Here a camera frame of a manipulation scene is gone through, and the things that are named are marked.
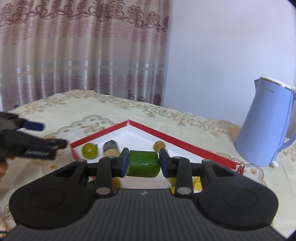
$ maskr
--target metal screw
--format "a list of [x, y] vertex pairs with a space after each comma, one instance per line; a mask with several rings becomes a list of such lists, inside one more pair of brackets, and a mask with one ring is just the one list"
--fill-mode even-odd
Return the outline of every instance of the metal screw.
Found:
[[107, 187], [100, 187], [96, 190], [96, 192], [100, 195], [107, 195], [111, 192], [110, 188]]
[[181, 187], [177, 189], [177, 192], [181, 195], [188, 195], [192, 192], [192, 190], [188, 187]]

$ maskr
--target kettle lid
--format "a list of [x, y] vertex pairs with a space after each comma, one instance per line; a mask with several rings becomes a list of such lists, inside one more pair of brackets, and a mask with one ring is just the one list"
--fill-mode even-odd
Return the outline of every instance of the kettle lid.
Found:
[[283, 87], [283, 88], [286, 88], [286, 89], [288, 89], [288, 90], [291, 90], [291, 91], [295, 91], [295, 89], [296, 89], [296, 87], [293, 87], [293, 86], [287, 85], [287, 84], [285, 84], [285, 83], [283, 83], [283, 82], [281, 82], [281, 81], [279, 81], [279, 80], [273, 79], [273, 78], [260, 77], [260, 79], [262, 79], [262, 80], [267, 80], [267, 81], [269, 81], [269, 82], [272, 82], [272, 83], [274, 83], [274, 84], [276, 84], [276, 85], [279, 85], [279, 86], [281, 86], [281, 87]]

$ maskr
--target green gummy candy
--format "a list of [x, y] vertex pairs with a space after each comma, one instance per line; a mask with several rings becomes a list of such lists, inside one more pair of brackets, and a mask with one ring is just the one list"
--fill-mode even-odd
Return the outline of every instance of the green gummy candy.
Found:
[[156, 177], [159, 171], [160, 165], [156, 152], [130, 151], [127, 176]]

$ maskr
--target curtain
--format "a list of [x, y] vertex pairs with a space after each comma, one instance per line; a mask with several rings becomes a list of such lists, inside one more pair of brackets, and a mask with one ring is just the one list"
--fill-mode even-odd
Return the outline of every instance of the curtain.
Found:
[[1, 110], [71, 89], [160, 105], [169, 0], [1, 0]]

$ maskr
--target kettle spout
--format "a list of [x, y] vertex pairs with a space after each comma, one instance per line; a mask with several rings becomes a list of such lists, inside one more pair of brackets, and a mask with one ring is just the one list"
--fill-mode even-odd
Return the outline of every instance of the kettle spout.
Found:
[[255, 83], [255, 91], [256, 91], [256, 90], [257, 90], [257, 85], [258, 85], [258, 83], [259, 83], [259, 79], [254, 80], [254, 83]]

